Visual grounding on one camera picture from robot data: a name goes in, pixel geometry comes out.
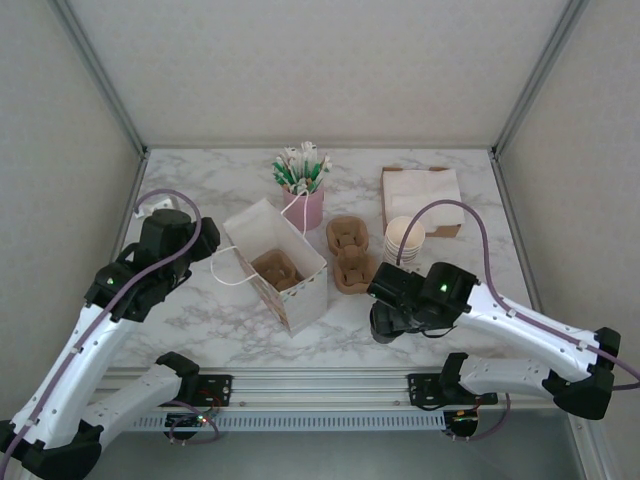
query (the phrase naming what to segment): stack of paper cups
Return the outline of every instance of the stack of paper cups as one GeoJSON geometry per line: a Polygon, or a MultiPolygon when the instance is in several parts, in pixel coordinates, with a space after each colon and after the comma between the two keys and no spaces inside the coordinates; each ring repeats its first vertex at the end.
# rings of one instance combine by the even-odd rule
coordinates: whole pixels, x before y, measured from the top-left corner
{"type": "MultiPolygon", "coordinates": [[[[410,222],[411,217],[396,217],[387,225],[387,231],[384,235],[383,258],[385,262],[393,265],[396,264],[398,251],[400,250],[400,242],[402,242],[402,237],[407,231],[410,222]]],[[[422,244],[424,243],[424,236],[424,227],[420,222],[416,222],[413,228],[411,228],[407,243],[402,250],[402,256],[400,257],[402,263],[411,262],[418,256],[418,252],[420,252],[422,244]]]]}

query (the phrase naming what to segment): paper bag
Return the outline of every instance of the paper bag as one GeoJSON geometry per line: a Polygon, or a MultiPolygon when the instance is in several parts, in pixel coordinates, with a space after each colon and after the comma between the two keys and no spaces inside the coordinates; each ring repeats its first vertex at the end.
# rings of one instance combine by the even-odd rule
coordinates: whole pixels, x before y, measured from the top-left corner
{"type": "Polygon", "coordinates": [[[259,275],[250,280],[262,300],[291,336],[322,317],[327,311],[327,261],[314,250],[300,231],[267,199],[262,199],[222,224],[245,273],[260,255],[283,251],[303,277],[297,285],[278,292],[259,275]]]}

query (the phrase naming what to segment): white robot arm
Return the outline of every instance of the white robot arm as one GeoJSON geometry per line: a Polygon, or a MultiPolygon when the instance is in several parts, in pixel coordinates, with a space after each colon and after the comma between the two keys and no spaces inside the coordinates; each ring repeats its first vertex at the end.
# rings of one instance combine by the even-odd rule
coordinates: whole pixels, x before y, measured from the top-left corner
{"type": "Polygon", "coordinates": [[[136,417],[172,400],[192,402],[199,368],[169,352],[129,386],[88,405],[127,337],[190,277],[190,264],[220,244],[213,221],[200,219],[199,212],[196,217],[194,223],[184,212],[156,210],[145,219],[140,241],[96,274],[71,337],[42,385],[13,419],[0,422],[0,451],[8,453],[0,480],[9,456],[44,480],[85,478],[136,417]]]}
{"type": "MultiPolygon", "coordinates": [[[[211,219],[202,219],[200,234],[194,234],[191,219],[183,212],[159,210],[145,220],[140,242],[96,275],[71,338],[40,388],[12,420],[0,422],[0,451],[9,452],[39,478],[82,479],[102,450],[136,417],[174,399],[190,402],[198,366],[170,352],[128,387],[88,405],[128,335],[154,305],[189,278],[190,263],[210,256],[219,243],[211,219]],[[187,242],[191,237],[198,240],[187,242]],[[176,256],[178,249],[186,253],[176,256]],[[162,268],[150,269],[158,262],[162,268]],[[123,294],[123,285],[132,285],[134,278],[139,278],[135,287],[123,294]]],[[[451,354],[438,382],[439,391],[451,399],[448,404],[456,404],[461,395],[522,393],[552,398],[560,408],[585,418],[604,416],[613,387],[613,363],[593,349],[617,356],[617,332],[579,330],[507,299],[496,300],[488,285],[445,263],[434,264],[426,278],[383,263],[368,293],[378,299],[370,321],[373,336],[381,343],[403,333],[459,327],[499,338],[531,357],[451,354]],[[538,326],[518,318],[516,312],[535,319],[538,326]]]]}
{"type": "Polygon", "coordinates": [[[604,416],[613,389],[613,363],[592,350],[617,356],[617,332],[569,327],[501,297],[501,303],[509,307],[506,310],[487,284],[447,263],[434,264],[426,278],[383,263],[368,293],[378,299],[370,321],[372,334],[381,343],[402,333],[457,327],[499,338],[529,357],[483,359],[451,354],[439,378],[439,389],[449,394],[451,404],[464,393],[520,393],[553,399],[560,408],[580,417],[599,420],[604,416]],[[516,312],[539,326],[522,320],[516,312]],[[553,331],[564,332],[577,342],[553,331]]]}

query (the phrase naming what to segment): pink cup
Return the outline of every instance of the pink cup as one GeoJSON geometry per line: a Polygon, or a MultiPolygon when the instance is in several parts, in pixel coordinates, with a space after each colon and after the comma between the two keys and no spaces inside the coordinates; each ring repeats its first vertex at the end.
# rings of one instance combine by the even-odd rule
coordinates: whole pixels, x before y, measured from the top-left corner
{"type": "MultiPolygon", "coordinates": [[[[284,198],[284,207],[296,200],[296,195],[293,195],[284,188],[282,189],[282,196],[284,198]]],[[[308,199],[306,195],[301,195],[296,202],[284,212],[285,218],[293,223],[301,232],[304,231],[305,200],[307,201],[307,231],[309,231],[322,223],[324,187],[321,186],[317,191],[312,193],[308,199]]]]}

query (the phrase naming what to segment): cardboard cup holder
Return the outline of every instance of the cardboard cup holder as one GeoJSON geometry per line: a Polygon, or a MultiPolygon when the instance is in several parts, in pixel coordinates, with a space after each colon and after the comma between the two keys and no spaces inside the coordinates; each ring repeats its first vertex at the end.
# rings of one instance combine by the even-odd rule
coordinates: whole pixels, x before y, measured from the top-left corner
{"type": "Polygon", "coordinates": [[[279,292],[300,283],[296,266],[282,250],[271,250],[260,255],[251,262],[251,266],[279,292]]]}
{"type": "Polygon", "coordinates": [[[327,225],[329,250],[336,255],[333,278],[346,295],[366,293],[376,273],[376,261],[366,251],[369,247],[367,226],[358,217],[334,218],[327,225]]]}

